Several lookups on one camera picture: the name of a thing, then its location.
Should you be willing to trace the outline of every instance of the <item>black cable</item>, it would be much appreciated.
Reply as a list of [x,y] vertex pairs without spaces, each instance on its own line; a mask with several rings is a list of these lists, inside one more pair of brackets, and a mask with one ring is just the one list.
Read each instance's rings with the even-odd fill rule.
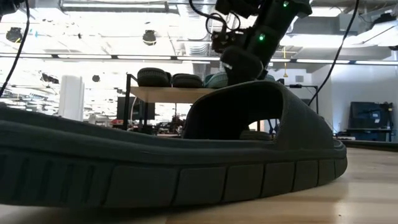
[[352,16],[351,20],[349,21],[347,30],[346,30],[346,32],[344,33],[343,40],[341,41],[341,45],[340,45],[340,47],[339,47],[338,50],[337,50],[335,59],[333,60],[333,63],[331,64],[329,73],[328,73],[328,75],[326,76],[326,78],[325,78],[325,80],[323,81],[323,83],[319,86],[318,90],[317,90],[317,91],[315,92],[315,94],[312,96],[310,102],[308,103],[309,106],[310,106],[311,103],[314,101],[314,99],[318,96],[319,92],[321,91],[321,89],[323,88],[323,86],[326,84],[326,82],[327,82],[328,79],[330,78],[330,75],[331,75],[331,73],[332,73],[332,71],[333,71],[333,69],[334,69],[334,67],[335,67],[335,65],[336,65],[336,61],[337,61],[337,59],[338,59],[338,56],[340,55],[340,52],[341,52],[341,50],[342,50],[342,48],[343,48],[344,40],[347,38],[348,33],[349,33],[349,30],[351,29],[351,26],[353,25],[353,22],[354,22],[354,20],[355,20],[356,13],[357,13],[357,11],[358,11],[358,6],[359,6],[359,0],[356,0],[354,12],[353,12],[353,16]]
[[212,16],[212,15],[209,15],[209,14],[206,14],[206,13],[204,13],[204,12],[199,11],[199,10],[193,5],[192,0],[188,0],[188,2],[189,2],[190,7],[192,8],[192,10],[193,10],[195,13],[199,14],[200,16],[204,16],[204,17],[206,17],[206,18],[208,18],[208,19],[214,19],[214,20],[217,20],[217,21],[222,22],[222,23],[223,23],[223,28],[222,28],[222,30],[221,30],[221,33],[222,33],[222,34],[225,34],[226,29],[227,29],[227,25],[226,25],[226,21],[225,21],[224,19],[222,19],[222,18],[220,18],[220,17]]
[[308,90],[308,92],[311,93],[311,95],[313,95],[313,92],[308,87],[305,87],[305,88]]
[[274,133],[274,128],[272,127],[270,119],[268,119],[268,125],[269,125],[269,134],[273,134]]
[[369,23],[369,24],[372,24],[372,23],[373,23],[372,21],[367,21],[361,14],[358,14],[358,16],[359,16],[359,18],[361,18],[362,21],[364,21],[364,22],[367,22],[367,23]]
[[[231,30],[231,31],[240,30],[240,28],[241,28],[241,19],[240,19],[239,16],[238,16],[237,14],[235,14],[234,12],[231,12],[231,14],[234,15],[234,16],[237,18],[237,20],[238,20],[238,22],[239,22],[238,27],[235,28],[235,29],[232,29],[232,28],[229,28],[228,26],[226,26],[226,28],[229,29],[229,30]],[[224,19],[222,18],[222,16],[221,16],[220,14],[216,13],[216,12],[213,12],[213,13],[211,13],[210,15],[211,15],[211,16],[218,16],[220,19],[224,20]],[[207,33],[209,33],[209,34],[211,35],[212,33],[210,32],[209,26],[208,26],[208,23],[209,23],[210,19],[212,19],[212,18],[207,17],[206,22],[205,22],[205,26],[206,26],[206,31],[207,31]]]
[[12,74],[14,73],[15,67],[17,66],[17,63],[18,63],[19,56],[21,55],[21,52],[22,52],[22,48],[24,47],[27,34],[29,32],[29,25],[30,25],[30,22],[29,22],[29,17],[30,17],[29,0],[25,0],[25,4],[26,4],[27,20],[26,20],[26,28],[25,28],[24,36],[22,37],[22,41],[19,45],[17,55],[15,56],[14,63],[12,64],[12,67],[10,69],[10,72],[8,73],[6,81],[4,81],[4,83],[2,84],[2,87],[0,89],[0,98],[1,98],[2,94],[4,93],[4,90],[7,87],[8,81],[10,80]]
[[330,10],[332,10],[333,8],[337,8],[338,10],[340,10],[340,13],[343,13],[343,10],[342,10],[340,7],[338,7],[338,6],[333,6],[333,7],[330,8]]

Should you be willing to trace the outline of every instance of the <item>fluorescent light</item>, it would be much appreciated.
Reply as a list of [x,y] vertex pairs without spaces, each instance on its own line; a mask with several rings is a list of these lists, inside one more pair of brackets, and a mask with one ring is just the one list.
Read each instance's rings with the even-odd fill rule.
[[208,61],[218,61],[219,57],[177,57],[178,60],[208,60]]
[[52,58],[49,54],[21,54],[22,58]]
[[0,57],[15,57],[17,54],[0,54]]
[[118,55],[118,59],[135,59],[135,60],[170,60],[169,56],[122,56]]
[[210,62],[184,60],[182,63],[195,63],[195,64],[210,64]]
[[[0,57],[16,57],[17,54],[0,54]],[[20,58],[52,58],[49,54],[20,54]]]
[[338,48],[343,40],[342,35],[323,35],[323,34],[296,34],[285,35],[280,44],[282,46],[310,47],[310,48]]
[[290,62],[290,59],[272,58],[271,62]]
[[337,7],[312,7],[313,17],[336,17],[341,14],[343,8],[338,9]]
[[398,61],[356,61],[357,65],[398,65]]
[[138,4],[72,4],[72,3],[65,3],[62,5],[63,7],[88,7],[88,8],[94,8],[94,7],[101,7],[101,8],[153,8],[153,9],[163,9],[163,5],[149,5],[149,4],[144,4],[143,6],[138,5]]
[[[333,60],[297,59],[297,63],[333,63]],[[349,63],[349,60],[337,60],[336,63]]]
[[37,111],[37,112],[42,113],[42,114],[46,114],[46,115],[56,115],[56,113],[52,112],[52,111]]
[[58,55],[60,58],[94,58],[94,59],[112,59],[110,55]]
[[25,106],[8,106],[8,107],[14,109],[25,109]]

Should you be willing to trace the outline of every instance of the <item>dark green slide sandal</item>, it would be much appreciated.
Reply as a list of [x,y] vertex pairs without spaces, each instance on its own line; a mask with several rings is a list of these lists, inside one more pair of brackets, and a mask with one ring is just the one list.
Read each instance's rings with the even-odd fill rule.
[[203,88],[203,82],[199,76],[185,73],[173,75],[172,85],[176,88]]
[[[237,140],[253,121],[274,118],[281,122],[273,141]],[[0,108],[0,203],[81,208],[235,202],[327,184],[347,166],[346,148],[333,140],[326,122],[276,82],[243,83],[200,98],[183,138]]]
[[[266,75],[264,80],[275,81],[275,78],[272,75]],[[205,88],[224,88],[228,86],[228,76],[225,72],[210,74],[205,77],[204,82]]]
[[142,68],[137,73],[138,86],[171,87],[171,74],[159,68]]

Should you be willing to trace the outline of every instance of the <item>white wall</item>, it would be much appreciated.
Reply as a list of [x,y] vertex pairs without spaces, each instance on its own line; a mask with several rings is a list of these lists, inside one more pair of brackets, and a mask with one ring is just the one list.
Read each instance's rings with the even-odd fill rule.
[[[392,55],[385,60],[397,60]],[[312,74],[314,85],[320,85],[330,65]],[[331,79],[319,94],[320,115],[333,126],[334,132],[348,127],[352,101],[394,104],[394,124],[398,121],[398,67],[368,65],[336,65]]]
[[[287,69],[286,74],[287,78],[284,77],[285,70],[280,69],[278,71],[270,70],[269,74],[275,77],[275,80],[278,80],[280,78],[285,79],[285,85],[293,85],[293,84],[301,84],[301,85],[312,85],[312,76],[310,73],[307,73],[305,69]],[[302,75],[304,76],[304,82],[302,83],[297,83],[296,82],[296,75]],[[313,94],[315,93],[314,88],[291,88],[290,89],[292,93],[294,93],[296,96],[298,96],[301,99],[310,99]]]
[[393,103],[394,111],[397,111],[398,74],[395,67],[339,65],[333,72],[332,82],[333,126],[339,131],[348,127],[352,101],[386,101]]
[[[324,66],[312,73],[312,84],[320,87],[325,80],[330,69],[330,65]],[[332,81],[328,80],[318,94],[319,115],[322,116],[329,124],[330,129],[333,129],[333,105],[332,105]]]

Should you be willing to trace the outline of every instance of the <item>wooden table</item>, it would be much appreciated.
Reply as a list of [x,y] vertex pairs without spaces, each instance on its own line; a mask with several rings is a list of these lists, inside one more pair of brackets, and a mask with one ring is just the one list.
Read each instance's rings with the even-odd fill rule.
[[209,88],[131,87],[131,93],[146,103],[194,103],[215,91]]
[[211,207],[80,210],[0,206],[1,224],[398,223],[398,154],[349,149],[346,173],[323,187]]

